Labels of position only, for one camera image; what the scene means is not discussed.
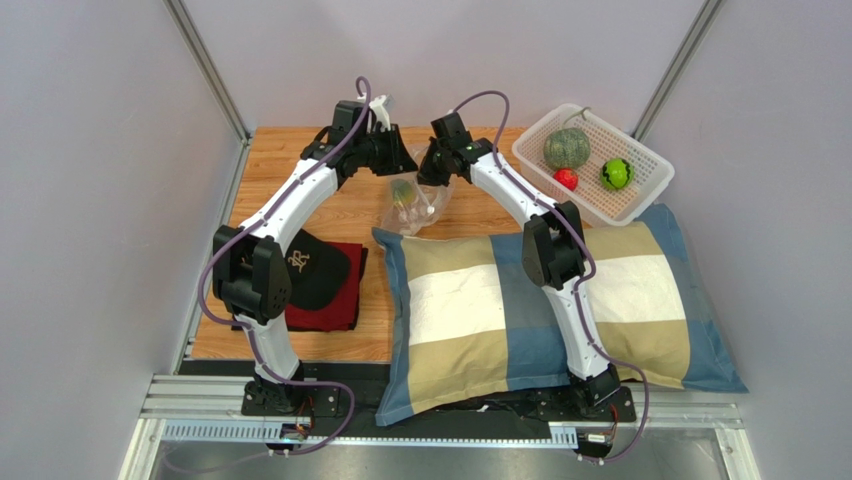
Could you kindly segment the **clear zip top bag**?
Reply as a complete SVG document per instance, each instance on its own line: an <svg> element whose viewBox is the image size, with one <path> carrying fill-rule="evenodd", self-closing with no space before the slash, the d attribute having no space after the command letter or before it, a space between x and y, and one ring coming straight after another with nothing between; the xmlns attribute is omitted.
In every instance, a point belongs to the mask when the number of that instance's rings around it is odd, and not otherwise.
<svg viewBox="0 0 852 480"><path fill-rule="evenodd" d="M448 186L420 184L415 172L390 176L380 228L403 236L416 236L441 218L454 190L453 182Z"/></svg>

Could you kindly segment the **red fake tomato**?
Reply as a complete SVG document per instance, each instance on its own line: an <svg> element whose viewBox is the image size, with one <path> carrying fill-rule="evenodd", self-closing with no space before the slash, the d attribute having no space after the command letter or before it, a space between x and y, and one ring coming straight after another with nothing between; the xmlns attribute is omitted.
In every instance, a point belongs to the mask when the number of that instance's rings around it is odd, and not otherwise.
<svg viewBox="0 0 852 480"><path fill-rule="evenodd" d="M579 175L571 168L562 168L555 171L553 179L569 191L575 191L579 185Z"/></svg>

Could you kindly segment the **dark green fake melon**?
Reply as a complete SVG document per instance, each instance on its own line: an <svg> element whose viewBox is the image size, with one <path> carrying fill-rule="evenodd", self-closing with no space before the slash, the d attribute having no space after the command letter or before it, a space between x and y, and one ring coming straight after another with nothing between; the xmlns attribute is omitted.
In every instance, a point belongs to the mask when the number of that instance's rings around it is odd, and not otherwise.
<svg viewBox="0 0 852 480"><path fill-rule="evenodd" d="M551 133L544 142L543 158L553 170L577 169L591 156L591 143L584 130L569 127Z"/></svg>

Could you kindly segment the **bright green fake watermelon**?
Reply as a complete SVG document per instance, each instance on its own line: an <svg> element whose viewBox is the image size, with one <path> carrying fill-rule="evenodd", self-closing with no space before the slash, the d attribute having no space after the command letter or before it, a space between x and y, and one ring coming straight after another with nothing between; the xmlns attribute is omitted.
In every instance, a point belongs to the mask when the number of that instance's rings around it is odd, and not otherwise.
<svg viewBox="0 0 852 480"><path fill-rule="evenodd" d="M607 160L600 170L600 182L605 189L619 191L629 186L634 178L634 168L623 158Z"/></svg>

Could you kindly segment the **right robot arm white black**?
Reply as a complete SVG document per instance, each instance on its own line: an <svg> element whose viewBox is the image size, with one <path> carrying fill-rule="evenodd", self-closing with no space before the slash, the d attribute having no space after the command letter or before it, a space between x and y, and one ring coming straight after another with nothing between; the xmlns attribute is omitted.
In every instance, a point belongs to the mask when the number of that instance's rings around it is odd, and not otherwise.
<svg viewBox="0 0 852 480"><path fill-rule="evenodd" d="M547 296L566 348L568 406L584 417L612 412L621 382L592 317L585 285L591 261L578 208L558 203L522 178L495 143L473 138L458 113L432 121L431 128L418 181L437 186L448 184L452 176L463 178L518 223L521 265Z"/></svg>

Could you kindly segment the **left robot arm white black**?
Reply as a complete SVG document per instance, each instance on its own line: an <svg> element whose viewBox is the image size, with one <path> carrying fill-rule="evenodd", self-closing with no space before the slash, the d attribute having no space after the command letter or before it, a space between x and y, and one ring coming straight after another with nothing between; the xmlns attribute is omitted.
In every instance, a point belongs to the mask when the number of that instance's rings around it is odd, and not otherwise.
<svg viewBox="0 0 852 480"><path fill-rule="evenodd" d="M294 172L239 227L213 237L207 273L214 296L246 335L255 358L250 403L283 414L308 406L310 383L300 379L285 320L292 296L287 250L313 212L359 169L376 176L414 172L417 165L390 120L392 99L380 95L343 100L329 126L304 148Z"/></svg>

